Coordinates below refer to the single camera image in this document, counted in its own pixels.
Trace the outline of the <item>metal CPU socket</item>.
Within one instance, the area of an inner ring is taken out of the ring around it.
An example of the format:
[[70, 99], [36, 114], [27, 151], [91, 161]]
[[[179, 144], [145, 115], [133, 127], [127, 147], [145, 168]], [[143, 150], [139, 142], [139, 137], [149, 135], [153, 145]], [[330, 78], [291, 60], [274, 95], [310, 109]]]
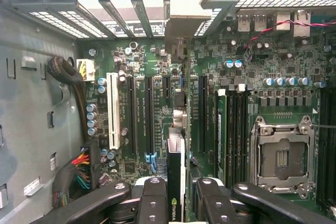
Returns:
[[249, 140], [250, 183], [273, 194], [309, 198], [315, 161], [315, 131], [309, 115], [285, 123], [267, 122], [259, 115]]

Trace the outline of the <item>black expansion slot blue clip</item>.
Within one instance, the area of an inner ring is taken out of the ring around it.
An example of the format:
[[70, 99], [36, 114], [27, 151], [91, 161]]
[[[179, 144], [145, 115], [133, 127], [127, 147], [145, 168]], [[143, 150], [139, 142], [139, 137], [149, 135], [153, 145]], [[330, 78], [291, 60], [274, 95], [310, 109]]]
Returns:
[[151, 165], [152, 173], [156, 173], [157, 152], [155, 151], [155, 136], [154, 136], [154, 88], [152, 77], [144, 78], [144, 111], [145, 111], [145, 136], [146, 136], [146, 151], [145, 160]]

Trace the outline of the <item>long black expansion slot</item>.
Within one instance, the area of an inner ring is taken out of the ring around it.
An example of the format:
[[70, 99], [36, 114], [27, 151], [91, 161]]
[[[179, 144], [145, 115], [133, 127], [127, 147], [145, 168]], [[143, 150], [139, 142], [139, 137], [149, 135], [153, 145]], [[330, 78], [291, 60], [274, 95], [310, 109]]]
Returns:
[[134, 77], [127, 77], [127, 98], [129, 113], [129, 144], [131, 153], [138, 153], [138, 130], [137, 130], [137, 98], [136, 81]]
[[198, 150], [206, 152], [207, 76], [198, 78]]

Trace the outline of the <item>white expansion slot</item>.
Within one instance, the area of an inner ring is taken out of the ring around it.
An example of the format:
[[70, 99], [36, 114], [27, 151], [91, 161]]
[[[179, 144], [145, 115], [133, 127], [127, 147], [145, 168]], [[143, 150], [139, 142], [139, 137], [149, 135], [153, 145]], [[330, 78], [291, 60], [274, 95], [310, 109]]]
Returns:
[[116, 72], [107, 73], [107, 104], [109, 148], [117, 150], [120, 145], [120, 108], [119, 108], [119, 76]]

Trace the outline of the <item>short black expansion slot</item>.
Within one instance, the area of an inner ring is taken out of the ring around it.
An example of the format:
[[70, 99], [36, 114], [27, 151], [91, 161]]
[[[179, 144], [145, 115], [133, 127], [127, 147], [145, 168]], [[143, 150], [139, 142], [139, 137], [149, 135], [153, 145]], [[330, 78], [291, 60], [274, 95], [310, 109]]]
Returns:
[[171, 77], [163, 76], [162, 77], [162, 90], [163, 90], [163, 98], [170, 99], [171, 98]]

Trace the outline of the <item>white power connector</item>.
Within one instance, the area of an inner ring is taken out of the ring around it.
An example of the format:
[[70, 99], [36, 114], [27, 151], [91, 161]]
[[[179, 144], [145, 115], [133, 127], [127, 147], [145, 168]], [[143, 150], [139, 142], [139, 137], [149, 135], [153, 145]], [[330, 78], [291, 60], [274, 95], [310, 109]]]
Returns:
[[77, 59], [77, 71], [84, 81], [95, 81], [95, 63], [90, 59]]

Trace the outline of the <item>green motherboard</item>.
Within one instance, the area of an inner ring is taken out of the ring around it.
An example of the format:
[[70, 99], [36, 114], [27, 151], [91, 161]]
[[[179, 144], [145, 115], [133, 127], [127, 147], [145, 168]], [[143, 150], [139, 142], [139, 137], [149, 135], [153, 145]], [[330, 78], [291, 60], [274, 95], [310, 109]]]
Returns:
[[[191, 56], [190, 180], [218, 179], [216, 93], [226, 90], [226, 179], [228, 188], [248, 181], [249, 137], [257, 116], [267, 122], [297, 122], [304, 115], [312, 124], [336, 125], [336, 20], [313, 24], [308, 37], [293, 37], [271, 29], [265, 35], [225, 29], [206, 38], [194, 38]], [[96, 142], [98, 160], [93, 170], [83, 169], [81, 184], [101, 186], [113, 180], [130, 184], [144, 176], [167, 176], [167, 139], [173, 123], [173, 91], [180, 88], [181, 67], [165, 51], [162, 38], [93, 40], [79, 44], [80, 59], [93, 60], [95, 81], [86, 84], [87, 128]], [[107, 73], [119, 76], [120, 141], [109, 148]], [[198, 78], [207, 76], [206, 152], [198, 150]], [[162, 77], [171, 77], [171, 98], [163, 98]], [[138, 153], [129, 144], [127, 77], [136, 81]], [[154, 88], [156, 173], [145, 160], [144, 78]], [[308, 199], [287, 198], [310, 208], [336, 208], [336, 129], [315, 131], [314, 188]]]

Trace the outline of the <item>black open PC case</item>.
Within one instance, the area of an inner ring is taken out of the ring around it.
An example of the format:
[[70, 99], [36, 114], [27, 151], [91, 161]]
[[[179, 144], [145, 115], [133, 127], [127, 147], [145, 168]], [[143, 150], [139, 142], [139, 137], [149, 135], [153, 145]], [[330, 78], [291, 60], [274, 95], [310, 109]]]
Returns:
[[[87, 128], [86, 84], [77, 71], [79, 44], [93, 40], [162, 38], [166, 0], [0, 0], [0, 224], [31, 224], [97, 190], [81, 184], [98, 160]], [[265, 35], [271, 29], [308, 37], [313, 24], [336, 20], [336, 0], [208, 0], [212, 12], [194, 38], [226, 28]], [[93, 224], [135, 224], [130, 200]], [[168, 224], [170, 221], [169, 204]]]

